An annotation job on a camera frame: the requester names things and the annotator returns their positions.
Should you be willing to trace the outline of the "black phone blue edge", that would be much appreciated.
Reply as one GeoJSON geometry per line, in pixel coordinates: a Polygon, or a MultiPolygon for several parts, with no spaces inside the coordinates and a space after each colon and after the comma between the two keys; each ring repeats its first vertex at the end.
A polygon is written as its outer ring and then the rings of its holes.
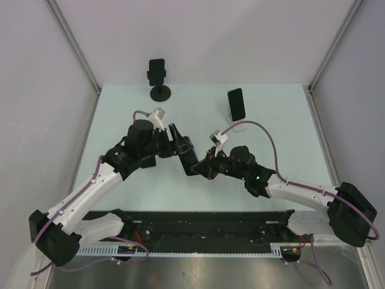
{"type": "Polygon", "coordinates": [[[197,173],[191,170],[191,167],[198,163],[198,158],[195,152],[195,149],[192,148],[186,152],[182,152],[179,149],[179,159],[182,164],[183,170],[186,176],[196,176],[197,173]]]}

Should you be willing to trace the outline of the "white folding phone stand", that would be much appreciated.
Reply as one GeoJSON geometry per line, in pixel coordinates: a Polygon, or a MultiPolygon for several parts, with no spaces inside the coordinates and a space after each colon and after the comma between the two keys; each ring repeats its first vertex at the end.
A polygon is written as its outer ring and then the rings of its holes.
{"type": "Polygon", "coordinates": [[[230,110],[229,110],[229,111],[227,112],[227,114],[226,114],[226,120],[227,120],[227,122],[228,122],[228,124],[229,124],[230,126],[233,126],[234,124],[236,124],[236,126],[234,126],[234,127],[232,128],[232,131],[233,131],[233,132],[240,132],[240,131],[243,131],[243,130],[246,129],[246,124],[241,123],[240,120],[237,120],[237,121],[233,121],[233,120],[232,120],[232,115],[231,115],[230,110]]]}

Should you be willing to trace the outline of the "black folding phone stand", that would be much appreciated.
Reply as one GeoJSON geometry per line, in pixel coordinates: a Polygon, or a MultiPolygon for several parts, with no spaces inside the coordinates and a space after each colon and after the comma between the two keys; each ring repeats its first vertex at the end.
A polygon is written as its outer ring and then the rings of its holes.
{"type": "Polygon", "coordinates": [[[155,167],[156,166],[156,157],[155,156],[151,156],[151,157],[148,157],[146,159],[143,159],[141,161],[141,168],[142,169],[147,169],[147,168],[151,168],[151,167],[155,167]]]}

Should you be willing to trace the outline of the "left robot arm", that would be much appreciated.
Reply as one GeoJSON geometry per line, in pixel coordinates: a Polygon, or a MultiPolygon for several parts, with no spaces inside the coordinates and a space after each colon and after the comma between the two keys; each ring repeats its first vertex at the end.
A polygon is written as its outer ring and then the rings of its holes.
{"type": "Polygon", "coordinates": [[[35,210],[29,217],[32,243],[51,264],[62,267],[78,250],[104,238],[125,241],[133,226],[123,212],[115,210],[93,221],[85,215],[113,188],[138,169],[154,167],[156,158],[182,156],[194,149],[175,124],[157,128],[149,120],[136,120],[119,143],[101,155],[94,172],[76,190],[43,213],[35,210]]]}

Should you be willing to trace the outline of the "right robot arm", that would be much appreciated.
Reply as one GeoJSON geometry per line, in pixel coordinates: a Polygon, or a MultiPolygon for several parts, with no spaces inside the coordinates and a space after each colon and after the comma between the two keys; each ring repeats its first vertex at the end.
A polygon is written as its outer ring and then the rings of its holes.
{"type": "Polygon", "coordinates": [[[369,239],[377,216],[377,210],[355,185],[343,182],[330,187],[290,181],[258,164],[247,146],[237,146],[229,155],[211,148],[191,170],[209,180],[219,174],[241,179],[254,197],[288,200],[324,213],[334,235],[354,247],[362,247],[369,239]]]}

